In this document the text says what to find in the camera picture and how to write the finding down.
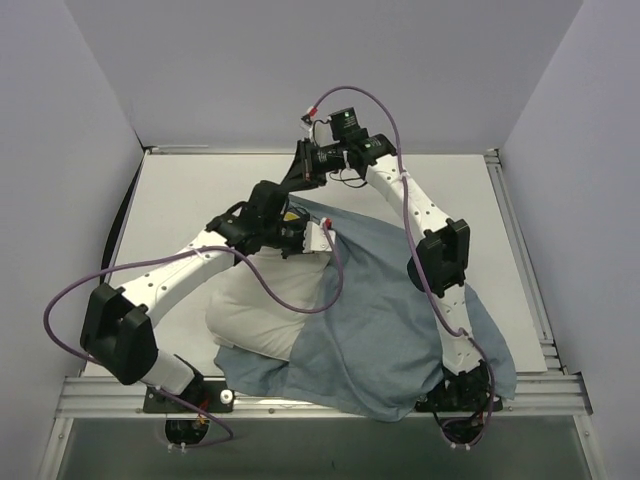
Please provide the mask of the white pillow with yellow edge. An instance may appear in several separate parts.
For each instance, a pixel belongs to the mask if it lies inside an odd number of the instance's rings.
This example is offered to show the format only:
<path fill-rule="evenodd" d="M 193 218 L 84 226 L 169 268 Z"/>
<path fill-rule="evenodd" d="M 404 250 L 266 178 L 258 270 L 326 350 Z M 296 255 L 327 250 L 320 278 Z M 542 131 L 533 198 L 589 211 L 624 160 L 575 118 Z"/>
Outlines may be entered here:
<path fill-rule="evenodd" d="M 250 260 L 267 286 L 285 303 L 301 309 L 326 304 L 319 298 L 321 280 L 331 255 L 313 253 L 286 259 L 264 247 Z M 214 341 L 269 358 L 287 361 L 308 314 L 278 304 L 249 266 L 240 262 L 208 282 L 206 325 Z"/>

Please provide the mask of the blue-grey fabric pillowcase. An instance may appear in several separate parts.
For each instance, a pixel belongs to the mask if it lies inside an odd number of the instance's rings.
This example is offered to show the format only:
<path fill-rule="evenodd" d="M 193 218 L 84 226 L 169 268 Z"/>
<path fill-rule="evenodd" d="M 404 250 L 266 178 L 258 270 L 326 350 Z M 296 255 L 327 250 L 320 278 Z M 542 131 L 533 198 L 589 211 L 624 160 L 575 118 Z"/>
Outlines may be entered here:
<path fill-rule="evenodd" d="M 220 346 L 216 366 L 239 392 L 283 397 L 384 422 L 409 414 L 443 378 L 437 321 L 426 295 L 406 272 L 402 229 L 302 198 L 292 205 L 329 218 L 339 256 L 330 259 L 313 309 L 293 307 L 245 262 L 269 296 L 308 314 L 287 361 Z"/>

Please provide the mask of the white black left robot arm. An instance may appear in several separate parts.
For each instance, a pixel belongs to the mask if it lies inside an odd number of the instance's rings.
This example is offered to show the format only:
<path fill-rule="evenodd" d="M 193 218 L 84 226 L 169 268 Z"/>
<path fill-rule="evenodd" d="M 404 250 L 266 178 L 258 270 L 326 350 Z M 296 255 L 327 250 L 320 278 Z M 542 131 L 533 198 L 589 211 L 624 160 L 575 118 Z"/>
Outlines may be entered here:
<path fill-rule="evenodd" d="M 149 273 L 118 287 L 96 287 L 80 345 L 121 384 L 157 387 L 176 409 L 193 410 L 206 397 L 203 376 L 157 346 L 155 327 L 202 284 L 247 262 L 261 248 L 283 257 L 308 254 L 323 232 L 309 214 L 291 210 L 281 185 L 263 180 L 248 200 L 214 217 L 179 253 L 148 262 Z"/>

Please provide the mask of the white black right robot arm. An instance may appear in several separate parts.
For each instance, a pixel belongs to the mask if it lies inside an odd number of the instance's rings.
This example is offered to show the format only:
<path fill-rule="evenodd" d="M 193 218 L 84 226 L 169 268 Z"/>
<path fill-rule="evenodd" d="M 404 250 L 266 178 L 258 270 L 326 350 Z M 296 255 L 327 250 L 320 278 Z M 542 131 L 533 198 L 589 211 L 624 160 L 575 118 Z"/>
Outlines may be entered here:
<path fill-rule="evenodd" d="M 465 409 L 480 395 L 492 400 L 496 380 L 479 346 L 466 302 L 470 227 L 443 212 L 406 169 L 400 139 L 371 135 L 353 108 L 317 116 L 311 106 L 301 118 L 305 136 L 283 182 L 293 191 L 323 186 L 330 173 L 354 171 L 402 219 L 410 250 L 407 272 L 427 296 L 437 321 L 445 370 L 446 402 Z"/>

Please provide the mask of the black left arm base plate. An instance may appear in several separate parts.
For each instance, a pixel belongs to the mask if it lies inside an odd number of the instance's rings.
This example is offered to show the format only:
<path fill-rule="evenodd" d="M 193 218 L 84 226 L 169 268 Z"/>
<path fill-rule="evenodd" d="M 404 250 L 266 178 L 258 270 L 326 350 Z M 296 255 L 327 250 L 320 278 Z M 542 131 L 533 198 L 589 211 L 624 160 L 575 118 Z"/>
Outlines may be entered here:
<path fill-rule="evenodd" d="M 146 389 L 142 411 L 150 414 L 194 413 L 187 403 L 209 413 L 230 413 L 234 408 L 236 392 L 222 378 L 205 377 L 195 392 L 187 391 L 176 399 L 152 387 Z"/>

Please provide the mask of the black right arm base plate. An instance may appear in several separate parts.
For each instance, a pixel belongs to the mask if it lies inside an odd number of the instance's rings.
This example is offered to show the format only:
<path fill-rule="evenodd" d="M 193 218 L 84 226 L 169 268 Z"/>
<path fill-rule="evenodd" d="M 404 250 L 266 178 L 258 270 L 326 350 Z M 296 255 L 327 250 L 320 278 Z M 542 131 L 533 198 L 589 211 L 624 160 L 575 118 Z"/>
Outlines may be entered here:
<path fill-rule="evenodd" d="M 459 375 L 444 370 L 444 378 L 418 399 L 414 410 L 438 414 L 487 411 L 489 393 L 490 375 L 484 365 Z"/>

